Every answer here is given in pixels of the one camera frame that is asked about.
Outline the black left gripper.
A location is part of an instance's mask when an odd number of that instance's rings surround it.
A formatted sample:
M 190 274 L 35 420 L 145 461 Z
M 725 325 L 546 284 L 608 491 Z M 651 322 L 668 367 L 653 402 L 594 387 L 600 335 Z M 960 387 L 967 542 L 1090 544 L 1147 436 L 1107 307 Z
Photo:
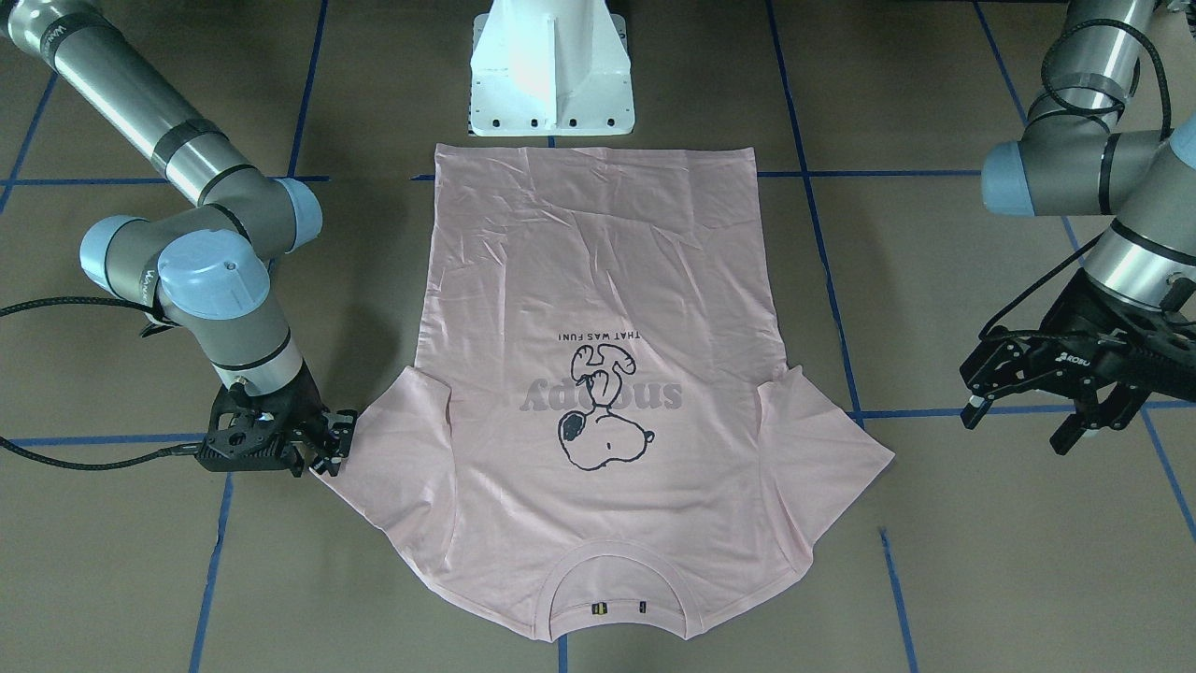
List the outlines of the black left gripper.
M 984 324 L 960 367 L 969 399 L 962 426 L 974 430 L 994 400 L 1032 391 L 1074 402 L 1049 443 L 1058 455 L 1090 432 L 1123 430 L 1151 394 L 1192 400 L 1192 320 L 1182 307 L 1192 279 L 1174 273 L 1158 306 L 1123 301 L 1075 273 L 1038 328 L 1012 331 L 1000 319 L 1039 289 L 1039 279 Z

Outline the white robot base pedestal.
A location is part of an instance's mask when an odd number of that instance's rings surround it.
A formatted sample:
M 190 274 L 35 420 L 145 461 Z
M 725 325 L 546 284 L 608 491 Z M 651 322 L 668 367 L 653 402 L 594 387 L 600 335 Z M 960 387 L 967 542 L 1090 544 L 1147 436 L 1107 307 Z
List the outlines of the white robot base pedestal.
M 475 136 L 623 136 L 636 126 L 626 19 L 605 1 L 494 1 L 472 22 Z

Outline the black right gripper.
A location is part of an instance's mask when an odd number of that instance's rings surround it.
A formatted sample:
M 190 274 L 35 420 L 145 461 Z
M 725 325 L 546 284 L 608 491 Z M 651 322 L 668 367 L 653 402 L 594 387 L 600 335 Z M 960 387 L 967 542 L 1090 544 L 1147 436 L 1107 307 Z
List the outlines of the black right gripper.
M 324 410 L 309 365 L 270 394 L 250 396 L 242 384 L 219 388 L 196 461 L 212 472 L 304 469 L 336 477 L 347 459 L 359 412 Z

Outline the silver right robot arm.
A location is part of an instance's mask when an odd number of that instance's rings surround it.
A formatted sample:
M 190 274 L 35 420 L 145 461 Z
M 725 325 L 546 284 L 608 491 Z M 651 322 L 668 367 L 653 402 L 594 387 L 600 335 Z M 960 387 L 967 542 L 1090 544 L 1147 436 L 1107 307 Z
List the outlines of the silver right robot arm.
M 4 439 L 13 454 L 71 470 L 193 457 L 215 473 L 282 470 L 332 477 L 350 455 L 358 412 L 328 408 L 285 308 L 271 263 L 321 233 L 321 201 L 270 178 L 150 63 L 98 1 L 5 1 L 4 38 L 77 91 L 185 201 L 161 218 L 108 216 L 78 244 L 99 295 L 13 304 L 132 308 L 145 336 L 184 331 L 219 378 L 206 429 L 116 463 L 72 463 Z

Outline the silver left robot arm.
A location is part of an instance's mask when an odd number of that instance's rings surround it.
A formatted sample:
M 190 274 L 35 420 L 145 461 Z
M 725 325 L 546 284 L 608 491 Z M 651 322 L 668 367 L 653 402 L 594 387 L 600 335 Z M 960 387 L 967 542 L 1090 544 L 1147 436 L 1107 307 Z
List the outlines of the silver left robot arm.
M 1192 120 L 1172 122 L 1147 29 L 1155 1 L 1072 1 L 1041 65 L 1023 137 L 988 153 L 986 208 L 1003 216 L 1107 216 L 1073 253 L 1081 267 L 1038 328 L 999 316 L 962 362 L 962 426 L 1029 391 L 1073 402 L 1050 439 L 1067 454 L 1090 432 L 1123 429 L 1151 394 L 1192 400 Z

